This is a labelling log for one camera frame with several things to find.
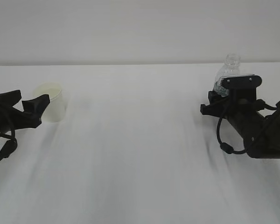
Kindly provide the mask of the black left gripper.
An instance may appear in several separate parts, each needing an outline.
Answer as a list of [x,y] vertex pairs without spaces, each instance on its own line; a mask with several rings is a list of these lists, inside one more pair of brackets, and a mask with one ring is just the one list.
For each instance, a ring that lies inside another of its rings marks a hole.
[[9,139],[15,138],[15,131],[37,128],[42,123],[42,115],[50,104],[48,94],[22,101],[23,111],[14,106],[21,100],[21,91],[0,93],[0,138],[10,132]]

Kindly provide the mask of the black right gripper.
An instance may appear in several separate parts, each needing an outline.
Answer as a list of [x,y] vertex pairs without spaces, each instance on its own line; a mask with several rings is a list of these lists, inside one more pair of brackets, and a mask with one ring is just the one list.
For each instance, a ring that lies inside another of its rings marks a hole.
[[265,118],[250,103],[237,104],[229,101],[229,96],[222,97],[215,91],[208,92],[209,105],[201,104],[203,115],[227,120],[244,140],[256,139]]

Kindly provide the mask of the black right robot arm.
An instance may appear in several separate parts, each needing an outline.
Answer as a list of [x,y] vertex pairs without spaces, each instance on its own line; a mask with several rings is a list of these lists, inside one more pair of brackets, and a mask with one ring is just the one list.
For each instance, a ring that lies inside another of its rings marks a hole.
[[[280,159],[280,101],[275,107],[256,98],[256,90],[233,90],[227,97],[208,93],[209,105],[202,104],[203,115],[218,117],[217,141],[227,154],[248,154],[256,159]],[[244,149],[234,150],[220,138],[222,120],[227,120],[242,137]]]

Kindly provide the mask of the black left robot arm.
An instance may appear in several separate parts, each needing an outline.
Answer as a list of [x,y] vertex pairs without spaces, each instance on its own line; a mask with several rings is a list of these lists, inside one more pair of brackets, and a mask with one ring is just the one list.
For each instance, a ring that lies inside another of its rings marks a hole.
[[23,111],[14,108],[21,101],[21,91],[15,90],[0,94],[0,137],[11,131],[37,128],[42,123],[42,115],[50,104],[48,94],[22,101]]

